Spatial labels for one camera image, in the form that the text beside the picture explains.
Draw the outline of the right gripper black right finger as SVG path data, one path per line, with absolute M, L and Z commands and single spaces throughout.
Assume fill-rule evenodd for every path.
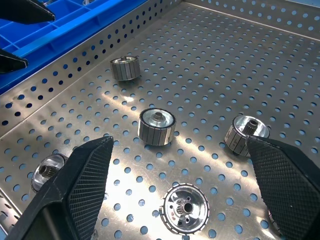
M 261 197 L 288 240 L 320 238 L 320 169 L 299 148 L 261 136 L 246 145 Z

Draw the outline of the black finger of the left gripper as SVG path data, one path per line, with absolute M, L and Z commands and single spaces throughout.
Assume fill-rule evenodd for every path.
M 1 0 L 2 20 L 30 25 L 55 21 L 55 14 L 38 0 Z
M 28 60 L 0 49 L 0 73 L 6 74 L 28 67 Z

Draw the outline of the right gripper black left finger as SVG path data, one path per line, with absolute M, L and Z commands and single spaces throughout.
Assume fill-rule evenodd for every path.
M 114 139 L 105 136 L 77 147 L 40 188 L 8 240 L 89 240 L 105 197 Z

